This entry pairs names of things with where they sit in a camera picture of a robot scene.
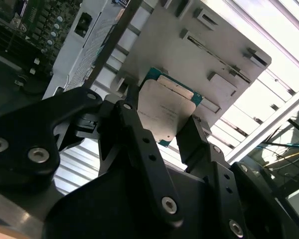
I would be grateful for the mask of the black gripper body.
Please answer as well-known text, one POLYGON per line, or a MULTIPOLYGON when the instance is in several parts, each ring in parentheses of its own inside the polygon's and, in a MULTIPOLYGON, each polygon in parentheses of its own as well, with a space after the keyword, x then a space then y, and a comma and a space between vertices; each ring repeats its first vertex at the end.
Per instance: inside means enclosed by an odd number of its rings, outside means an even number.
POLYGON ((221 239, 216 205, 197 177, 170 171, 184 221, 163 228, 133 171, 112 171, 59 200, 45 219, 46 239, 221 239))

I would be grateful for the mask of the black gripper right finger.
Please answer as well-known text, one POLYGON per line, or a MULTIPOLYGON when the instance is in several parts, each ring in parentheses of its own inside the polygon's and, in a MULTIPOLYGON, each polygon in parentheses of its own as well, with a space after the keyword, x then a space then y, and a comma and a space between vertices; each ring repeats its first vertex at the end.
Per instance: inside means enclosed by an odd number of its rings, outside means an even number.
POLYGON ((186 173, 207 186, 208 236, 212 239, 295 239, 297 225, 246 165, 230 165, 190 116, 176 135, 186 173))

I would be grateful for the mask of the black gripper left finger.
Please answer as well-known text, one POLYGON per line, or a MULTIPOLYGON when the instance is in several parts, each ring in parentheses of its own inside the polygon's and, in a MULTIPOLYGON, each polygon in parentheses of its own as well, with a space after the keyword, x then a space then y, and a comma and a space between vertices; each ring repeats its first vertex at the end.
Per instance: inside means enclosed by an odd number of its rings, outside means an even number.
POLYGON ((59 152, 80 138, 79 119, 91 115, 87 138, 100 144, 105 166, 133 171, 143 185, 157 222, 182 222, 175 186, 154 137, 143 128, 135 107, 110 103, 84 88, 45 99, 0 117, 0 189, 40 192, 52 182, 60 165, 59 152))

